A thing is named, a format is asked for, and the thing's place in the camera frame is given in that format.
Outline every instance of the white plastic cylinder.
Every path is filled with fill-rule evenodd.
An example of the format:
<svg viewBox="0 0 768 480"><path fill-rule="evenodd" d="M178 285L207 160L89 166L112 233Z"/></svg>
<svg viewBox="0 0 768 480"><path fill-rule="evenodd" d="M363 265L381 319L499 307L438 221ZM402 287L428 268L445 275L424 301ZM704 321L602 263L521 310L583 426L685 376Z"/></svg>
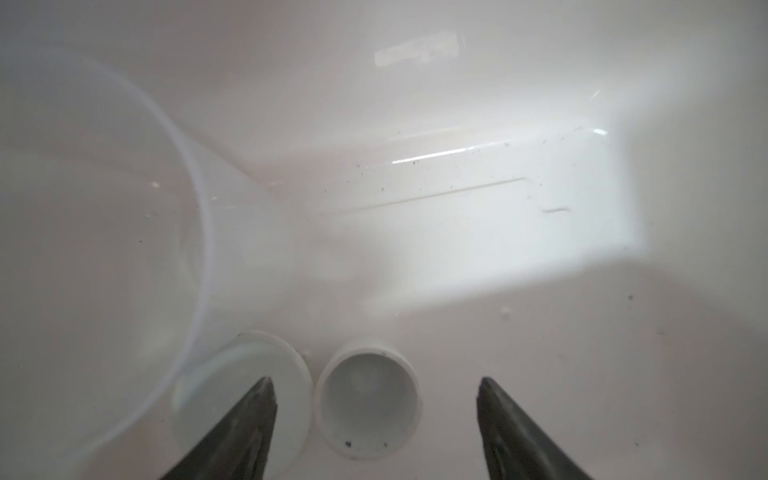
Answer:
<svg viewBox="0 0 768 480"><path fill-rule="evenodd" d="M396 452L416 431L421 387L394 346L381 339L355 339L323 370L314 407L319 430L334 450L373 460Z"/></svg>
<svg viewBox="0 0 768 480"><path fill-rule="evenodd" d="M178 455L191 450L263 376L272 379L277 400L264 478L288 468L310 432L312 377L291 345L256 330L241 333L179 377L170 405Z"/></svg>

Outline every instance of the white plastic cup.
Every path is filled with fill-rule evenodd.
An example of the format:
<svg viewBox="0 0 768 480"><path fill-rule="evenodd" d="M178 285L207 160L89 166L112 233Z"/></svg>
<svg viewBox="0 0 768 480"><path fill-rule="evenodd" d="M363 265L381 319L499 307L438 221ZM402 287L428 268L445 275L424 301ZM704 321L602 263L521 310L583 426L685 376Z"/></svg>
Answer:
<svg viewBox="0 0 768 480"><path fill-rule="evenodd" d="M277 400L264 478L288 468L310 432L312 377L291 345L260 331L241 333L179 377L171 397L179 455L191 450L263 376L272 379Z"/></svg>
<svg viewBox="0 0 768 480"><path fill-rule="evenodd" d="M291 236L95 61L0 51L0 106L0 478L60 478L253 328L290 286Z"/></svg>
<svg viewBox="0 0 768 480"><path fill-rule="evenodd" d="M422 414L413 367L380 339L355 339L336 352L317 381L314 402L325 440L355 460L383 458L400 449Z"/></svg>

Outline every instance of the white surface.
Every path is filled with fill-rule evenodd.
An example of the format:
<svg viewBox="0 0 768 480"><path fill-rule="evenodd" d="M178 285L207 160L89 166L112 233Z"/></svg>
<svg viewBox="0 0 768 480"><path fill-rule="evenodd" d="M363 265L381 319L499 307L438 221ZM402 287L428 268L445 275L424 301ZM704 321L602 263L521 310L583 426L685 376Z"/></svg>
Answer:
<svg viewBox="0 0 768 480"><path fill-rule="evenodd" d="M296 350L263 332L240 334L179 378L170 399L179 452L192 449L263 376L272 379L280 406L264 478L293 463L310 432L312 379Z"/></svg>
<svg viewBox="0 0 768 480"><path fill-rule="evenodd" d="M4 51L0 98L0 477L63 475L175 377L210 220L175 126L113 71ZM193 287L180 238L201 224Z"/></svg>
<svg viewBox="0 0 768 480"><path fill-rule="evenodd" d="M421 415L416 372L382 340L346 343L317 380L317 426L331 447L353 460L396 452L411 439Z"/></svg>
<svg viewBox="0 0 768 480"><path fill-rule="evenodd" d="M315 376L379 336L422 381L396 454L314 432L280 480L481 478L483 375L597 480L765 476L764 2L116 5L15 2L0 32L114 62L269 189L306 262L251 325ZM155 413L85 478L173 465Z"/></svg>

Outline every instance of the white bowl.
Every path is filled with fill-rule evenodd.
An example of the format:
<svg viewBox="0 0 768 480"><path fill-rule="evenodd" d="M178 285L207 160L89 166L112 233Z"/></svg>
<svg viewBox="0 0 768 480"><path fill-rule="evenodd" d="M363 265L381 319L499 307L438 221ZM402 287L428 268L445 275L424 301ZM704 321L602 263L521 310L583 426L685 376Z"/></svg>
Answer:
<svg viewBox="0 0 768 480"><path fill-rule="evenodd" d="M395 347L378 339L347 343L317 381L315 416L325 440L355 460L392 454L422 414L419 381Z"/></svg>

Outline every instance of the white sink basin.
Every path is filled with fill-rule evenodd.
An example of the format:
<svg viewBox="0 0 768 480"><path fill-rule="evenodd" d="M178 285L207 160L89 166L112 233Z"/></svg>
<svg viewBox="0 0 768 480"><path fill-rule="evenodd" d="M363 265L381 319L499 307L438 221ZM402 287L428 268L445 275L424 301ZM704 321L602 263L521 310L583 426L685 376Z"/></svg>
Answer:
<svg viewBox="0 0 768 480"><path fill-rule="evenodd" d="M768 471L764 5L175 3L77 31L20 6L18 35L122 68L282 203L305 267L254 326L315 378L358 335L419 374L405 448L354 462L312 432L280 480L484 478L485 375L596 479ZM159 477L169 421L82 478Z"/></svg>

